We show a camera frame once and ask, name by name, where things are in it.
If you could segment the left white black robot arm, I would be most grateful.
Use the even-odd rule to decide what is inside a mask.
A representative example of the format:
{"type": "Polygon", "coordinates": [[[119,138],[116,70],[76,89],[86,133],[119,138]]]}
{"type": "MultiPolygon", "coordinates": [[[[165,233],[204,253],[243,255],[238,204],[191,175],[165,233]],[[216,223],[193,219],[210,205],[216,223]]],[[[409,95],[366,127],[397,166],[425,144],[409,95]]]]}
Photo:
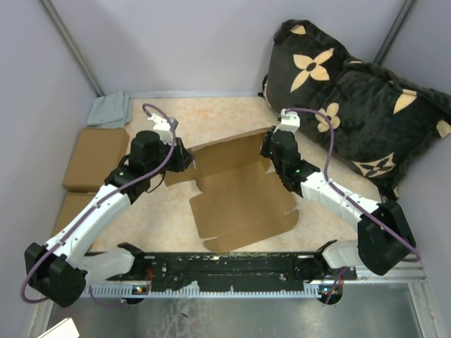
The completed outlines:
{"type": "Polygon", "coordinates": [[[119,275],[141,278],[147,269],[144,252],[132,244],[122,243],[95,256],[87,252],[113,220],[150,191],[153,177],[187,170],[192,161],[173,129],[138,132],[130,153],[83,210],[45,244],[33,242],[26,248],[21,299],[32,302],[25,294],[31,287],[42,294],[43,301],[68,307],[93,284],[119,275]]]}

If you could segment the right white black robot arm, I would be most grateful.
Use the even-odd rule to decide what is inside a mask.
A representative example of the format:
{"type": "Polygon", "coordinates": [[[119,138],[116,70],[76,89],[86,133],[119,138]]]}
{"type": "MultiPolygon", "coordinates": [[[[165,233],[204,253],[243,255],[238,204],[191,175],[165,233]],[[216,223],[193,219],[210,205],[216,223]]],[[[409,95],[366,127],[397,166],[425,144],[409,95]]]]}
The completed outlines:
{"type": "Polygon", "coordinates": [[[324,171],[303,160],[293,133],[271,128],[261,155],[271,160],[283,186],[316,202],[344,220],[357,233],[355,240],[331,241],[314,261],[315,273],[329,279],[339,268],[364,266],[383,276],[408,255],[419,256],[401,206],[393,200],[378,202],[341,187],[324,171]]]}

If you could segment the aluminium frame rail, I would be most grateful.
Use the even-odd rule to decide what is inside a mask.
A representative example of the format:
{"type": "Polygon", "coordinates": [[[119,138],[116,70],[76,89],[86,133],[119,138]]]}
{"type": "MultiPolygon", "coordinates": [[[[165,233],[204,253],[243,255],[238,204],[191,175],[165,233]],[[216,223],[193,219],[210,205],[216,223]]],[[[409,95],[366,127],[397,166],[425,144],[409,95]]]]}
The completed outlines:
{"type": "MultiPolygon", "coordinates": [[[[419,263],[408,264],[402,262],[384,276],[376,275],[363,266],[357,266],[354,271],[357,278],[350,280],[349,284],[409,284],[425,282],[426,277],[419,263]]],[[[227,291],[202,291],[199,284],[194,281],[179,289],[157,291],[150,289],[147,293],[139,293],[139,284],[132,282],[109,282],[88,287],[82,294],[83,297],[93,296],[96,300],[103,299],[321,299],[330,291],[331,280],[314,280],[305,283],[303,287],[288,291],[238,291],[230,287],[227,291]]]]}

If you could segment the grey folded cloth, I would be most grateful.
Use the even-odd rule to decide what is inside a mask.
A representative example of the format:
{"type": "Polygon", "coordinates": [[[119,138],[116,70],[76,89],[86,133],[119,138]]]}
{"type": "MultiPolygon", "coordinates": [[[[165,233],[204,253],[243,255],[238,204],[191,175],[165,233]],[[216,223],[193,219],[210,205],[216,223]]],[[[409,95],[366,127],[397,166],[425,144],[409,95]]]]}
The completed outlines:
{"type": "Polygon", "coordinates": [[[132,97],[124,91],[94,100],[87,126],[100,129],[124,128],[132,121],[132,97]]]}

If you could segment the white object at bottom corner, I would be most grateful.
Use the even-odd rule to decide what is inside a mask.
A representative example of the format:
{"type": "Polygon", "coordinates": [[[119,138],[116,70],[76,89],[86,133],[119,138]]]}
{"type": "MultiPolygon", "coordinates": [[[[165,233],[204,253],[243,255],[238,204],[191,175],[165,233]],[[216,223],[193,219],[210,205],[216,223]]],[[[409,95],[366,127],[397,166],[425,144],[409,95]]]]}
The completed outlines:
{"type": "Polygon", "coordinates": [[[79,338],[80,333],[72,318],[64,318],[38,338],[79,338]]]}

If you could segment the brown cardboard box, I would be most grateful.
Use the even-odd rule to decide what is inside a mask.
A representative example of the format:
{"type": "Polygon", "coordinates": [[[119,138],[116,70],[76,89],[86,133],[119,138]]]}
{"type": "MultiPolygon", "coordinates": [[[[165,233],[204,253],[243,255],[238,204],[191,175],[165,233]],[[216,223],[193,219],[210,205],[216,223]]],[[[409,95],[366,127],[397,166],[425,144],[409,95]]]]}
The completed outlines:
{"type": "Polygon", "coordinates": [[[261,156],[266,129],[252,130],[188,151],[194,162],[169,172],[172,186],[193,181],[200,193],[190,199],[197,232],[207,250],[226,253],[289,232],[299,220],[294,196],[271,161],[261,156]]]}

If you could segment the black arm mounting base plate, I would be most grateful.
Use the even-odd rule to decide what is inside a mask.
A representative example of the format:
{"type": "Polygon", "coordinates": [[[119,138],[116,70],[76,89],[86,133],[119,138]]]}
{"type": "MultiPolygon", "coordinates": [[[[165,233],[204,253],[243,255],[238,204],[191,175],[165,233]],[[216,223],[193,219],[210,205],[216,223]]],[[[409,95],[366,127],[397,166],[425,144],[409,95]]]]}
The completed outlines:
{"type": "Polygon", "coordinates": [[[144,281],[153,292],[178,291],[196,282],[202,292],[302,291],[314,280],[333,281],[339,270],[319,252],[147,252],[112,282],[144,281]]]}

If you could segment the lower folded cardboard box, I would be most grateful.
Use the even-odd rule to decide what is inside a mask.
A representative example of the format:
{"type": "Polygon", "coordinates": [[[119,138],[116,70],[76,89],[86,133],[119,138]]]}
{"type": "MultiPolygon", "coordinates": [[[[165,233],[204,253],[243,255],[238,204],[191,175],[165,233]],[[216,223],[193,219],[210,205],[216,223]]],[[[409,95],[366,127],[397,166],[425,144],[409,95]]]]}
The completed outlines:
{"type": "Polygon", "coordinates": [[[51,236],[55,236],[67,226],[94,198],[95,193],[68,192],[64,199],[60,213],[52,230],[51,236]]]}

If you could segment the black floral plush cushion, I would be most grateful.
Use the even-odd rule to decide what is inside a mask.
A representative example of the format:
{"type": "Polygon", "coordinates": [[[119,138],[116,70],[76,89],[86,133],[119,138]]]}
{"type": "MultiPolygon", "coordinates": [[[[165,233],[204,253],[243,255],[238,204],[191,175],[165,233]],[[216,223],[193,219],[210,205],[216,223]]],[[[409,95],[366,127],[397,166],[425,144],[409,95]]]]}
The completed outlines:
{"type": "Polygon", "coordinates": [[[308,20],[273,36],[262,98],[275,112],[300,108],[300,132],[388,199],[411,163],[450,133],[450,96],[352,56],[308,20]]]}

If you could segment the upper folded cardboard box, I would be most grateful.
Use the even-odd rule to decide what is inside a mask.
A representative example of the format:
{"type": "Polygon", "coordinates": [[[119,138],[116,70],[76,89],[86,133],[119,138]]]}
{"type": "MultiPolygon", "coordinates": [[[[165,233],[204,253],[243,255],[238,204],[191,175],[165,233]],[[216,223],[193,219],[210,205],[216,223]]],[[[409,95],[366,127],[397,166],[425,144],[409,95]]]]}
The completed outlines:
{"type": "Polygon", "coordinates": [[[130,137],[123,128],[80,131],[64,179],[68,192],[97,192],[126,154],[130,137]]]}

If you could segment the folded cardboard box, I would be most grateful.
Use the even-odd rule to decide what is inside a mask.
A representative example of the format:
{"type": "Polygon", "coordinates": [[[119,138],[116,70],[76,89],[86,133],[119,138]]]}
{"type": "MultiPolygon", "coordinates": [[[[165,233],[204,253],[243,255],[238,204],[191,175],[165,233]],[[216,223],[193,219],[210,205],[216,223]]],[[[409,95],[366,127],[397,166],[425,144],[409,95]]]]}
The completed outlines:
{"type": "Polygon", "coordinates": [[[60,213],[52,230],[51,236],[55,236],[67,226],[94,198],[95,193],[68,192],[64,199],[60,213]]]}
{"type": "Polygon", "coordinates": [[[123,128],[80,131],[64,179],[68,192],[97,192],[126,154],[130,137],[123,128]]]}

